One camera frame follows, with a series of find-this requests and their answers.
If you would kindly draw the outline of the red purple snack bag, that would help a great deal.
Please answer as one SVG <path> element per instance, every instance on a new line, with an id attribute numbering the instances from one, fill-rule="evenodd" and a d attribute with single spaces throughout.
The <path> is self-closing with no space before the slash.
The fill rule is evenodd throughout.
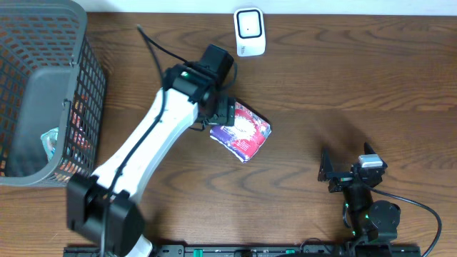
<path id="1" fill-rule="evenodd" d="M 242 163 L 246 163 L 258 152 L 270 133 L 269 122 L 236 102 L 234 125 L 213 126 L 210 137 L 227 148 Z"/>

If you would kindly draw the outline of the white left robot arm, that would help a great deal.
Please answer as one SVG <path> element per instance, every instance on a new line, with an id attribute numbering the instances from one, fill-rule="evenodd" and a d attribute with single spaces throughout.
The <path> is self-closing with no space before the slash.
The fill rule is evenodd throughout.
<path id="1" fill-rule="evenodd" d="M 138 208 L 143 192 L 169 149 L 194 123 L 234 125 L 236 100 L 222 93 L 233 65 L 228 51 L 211 44 L 199 61 L 167 69 L 151 108 L 121 148 L 91 175 L 71 177 L 68 227 L 96 243 L 100 256 L 150 254 Z"/>

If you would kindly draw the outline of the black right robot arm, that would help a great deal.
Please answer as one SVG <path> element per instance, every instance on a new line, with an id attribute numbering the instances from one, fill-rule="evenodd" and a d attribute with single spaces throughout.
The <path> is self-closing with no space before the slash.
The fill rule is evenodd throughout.
<path id="1" fill-rule="evenodd" d="M 318 180 L 328 183 L 328 191 L 341 192 L 345 199 L 349 227 L 356 238 L 367 243 L 389 243 L 398 236 L 401 210 L 389 201 L 374 201 L 371 193 L 382 182 L 387 163 L 368 143 L 349 171 L 336 171 L 328 151 L 321 152 Z"/>

